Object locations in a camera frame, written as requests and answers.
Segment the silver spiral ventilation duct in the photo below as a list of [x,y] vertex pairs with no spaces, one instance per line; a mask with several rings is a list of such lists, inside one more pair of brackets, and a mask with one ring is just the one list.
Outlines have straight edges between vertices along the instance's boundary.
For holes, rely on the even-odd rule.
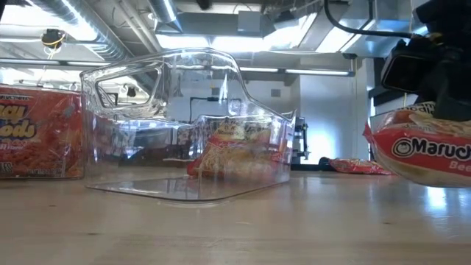
[[107,62],[134,57],[86,0],[26,0],[32,6],[60,20],[60,28],[76,40],[89,43],[88,49]]

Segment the black metal stand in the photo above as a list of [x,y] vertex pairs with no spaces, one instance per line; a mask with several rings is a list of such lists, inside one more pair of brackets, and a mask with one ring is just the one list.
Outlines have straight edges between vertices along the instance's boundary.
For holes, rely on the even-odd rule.
[[307,160],[310,152],[308,151],[308,125],[304,117],[295,118],[294,140],[293,140],[293,164],[301,164]]

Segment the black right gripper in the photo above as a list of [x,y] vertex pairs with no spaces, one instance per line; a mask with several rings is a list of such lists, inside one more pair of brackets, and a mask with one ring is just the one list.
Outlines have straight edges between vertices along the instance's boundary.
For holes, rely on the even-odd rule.
[[416,87],[441,88],[434,118],[470,121],[471,0],[427,0],[415,8],[414,16],[428,29],[426,59]]

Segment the red yellow Maruchan ramen packet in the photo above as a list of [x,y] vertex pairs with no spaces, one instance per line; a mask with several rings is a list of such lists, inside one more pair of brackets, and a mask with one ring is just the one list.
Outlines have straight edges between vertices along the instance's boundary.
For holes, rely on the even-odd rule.
[[292,124],[274,116],[229,117],[216,122],[191,177],[272,180],[291,162]]
[[471,188],[471,120],[435,119],[434,102],[402,107],[363,136],[383,168],[424,186]]

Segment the long ceiling light bar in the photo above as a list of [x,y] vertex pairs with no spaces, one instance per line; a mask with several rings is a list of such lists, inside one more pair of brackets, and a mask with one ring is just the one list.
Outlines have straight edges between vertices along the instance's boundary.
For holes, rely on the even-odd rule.
[[[105,62],[86,62],[86,61],[66,61],[66,60],[39,60],[39,59],[18,59],[18,58],[4,58],[0,57],[0,65],[24,65],[24,66],[60,66],[70,68],[96,68],[110,65]],[[209,65],[194,65],[184,66],[176,65],[174,68],[181,68],[187,70],[216,70],[222,69],[219,66]],[[246,67],[239,68],[243,72],[261,72],[270,74],[298,74],[298,75],[319,75],[319,76],[338,76],[338,77],[352,77],[355,75],[354,71],[340,71],[340,70],[327,70],[327,69],[297,69],[297,68],[268,68],[268,67]]]

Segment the silver round duct pipe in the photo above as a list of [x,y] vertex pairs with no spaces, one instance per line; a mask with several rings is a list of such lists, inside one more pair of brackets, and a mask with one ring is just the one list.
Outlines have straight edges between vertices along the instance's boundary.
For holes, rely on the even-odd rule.
[[156,19],[166,26],[182,33],[183,29],[178,21],[177,8],[173,0],[147,0],[149,7]]

